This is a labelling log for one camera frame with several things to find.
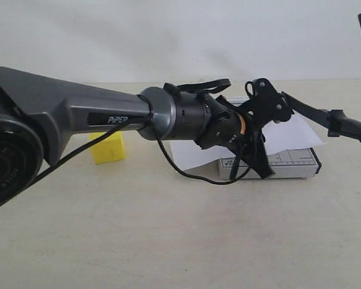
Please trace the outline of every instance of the piper logo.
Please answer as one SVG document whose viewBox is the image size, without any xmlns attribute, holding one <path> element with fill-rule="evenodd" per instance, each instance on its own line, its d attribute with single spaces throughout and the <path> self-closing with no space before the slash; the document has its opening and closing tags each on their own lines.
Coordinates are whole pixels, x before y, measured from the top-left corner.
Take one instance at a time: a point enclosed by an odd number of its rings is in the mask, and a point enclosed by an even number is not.
<svg viewBox="0 0 361 289">
<path fill-rule="evenodd" d="M 123 123 L 128 120 L 128 116 L 110 116 L 108 124 Z"/>
</svg>

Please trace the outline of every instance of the white wall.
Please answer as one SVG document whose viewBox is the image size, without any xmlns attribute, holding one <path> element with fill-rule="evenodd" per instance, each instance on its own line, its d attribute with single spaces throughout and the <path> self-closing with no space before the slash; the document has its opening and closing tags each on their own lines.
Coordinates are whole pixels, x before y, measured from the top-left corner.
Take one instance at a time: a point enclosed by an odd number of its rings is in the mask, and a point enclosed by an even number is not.
<svg viewBox="0 0 361 289">
<path fill-rule="evenodd" d="M 361 0 L 0 0 L 0 66 L 79 82 L 361 78 Z"/>
</svg>

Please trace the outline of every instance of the table surface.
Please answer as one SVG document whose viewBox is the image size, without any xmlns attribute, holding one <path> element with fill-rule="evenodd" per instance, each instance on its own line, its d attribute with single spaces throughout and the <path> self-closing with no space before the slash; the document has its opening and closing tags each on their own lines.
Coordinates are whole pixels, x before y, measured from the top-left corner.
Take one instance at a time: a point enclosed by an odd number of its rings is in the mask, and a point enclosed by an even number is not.
<svg viewBox="0 0 361 289">
<path fill-rule="evenodd" d="M 361 80 L 274 85 L 361 120 Z M 309 123 L 327 144 L 307 180 L 187 179 L 134 131 L 123 161 L 83 152 L 0 208 L 0 288 L 361 288 L 361 144 Z M 218 177 L 214 165 L 194 173 Z"/>
</svg>

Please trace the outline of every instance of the robotic arm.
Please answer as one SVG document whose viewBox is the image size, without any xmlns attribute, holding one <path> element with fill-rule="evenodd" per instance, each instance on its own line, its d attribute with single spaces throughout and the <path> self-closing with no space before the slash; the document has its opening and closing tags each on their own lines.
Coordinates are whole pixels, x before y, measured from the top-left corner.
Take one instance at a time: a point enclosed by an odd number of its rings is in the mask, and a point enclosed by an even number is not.
<svg viewBox="0 0 361 289">
<path fill-rule="evenodd" d="M 78 133 L 136 130 L 146 140 L 226 147 L 236 155 L 232 180 L 240 178 L 240 160 L 262 179 L 274 175 L 262 128 L 288 121 L 294 111 L 327 128 L 329 137 L 361 142 L 361 123 L 342 110 L 317 110 L 277 92 L 265 78 L 246 83 L 249 100 L 238 107 L 212 97 L 228 86 L 228 79 L 166 83 L 129 95 L 0 67 L 0 206 L 35 183 L 43 160 L 56 166 Z"/>
</svg>

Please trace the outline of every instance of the yellow block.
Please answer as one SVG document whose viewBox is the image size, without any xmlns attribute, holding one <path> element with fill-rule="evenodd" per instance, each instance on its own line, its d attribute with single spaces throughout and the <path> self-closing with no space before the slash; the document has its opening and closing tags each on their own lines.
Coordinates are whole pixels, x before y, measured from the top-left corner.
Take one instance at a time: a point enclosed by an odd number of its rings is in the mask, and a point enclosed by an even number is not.
<svg viewBox="0 0 361 289">
<path fill-rule="evenodd" d="M 94 140 L 103 134 L 104 132 L 93 132 L 90 134 L 90 140 Z M 113 135 L 92 146 L 90 149 L 95 164 L 109 163 L 112 161 L 124 160 L 126 158 L 121 131 L 115 132 Z"/>
</svg>

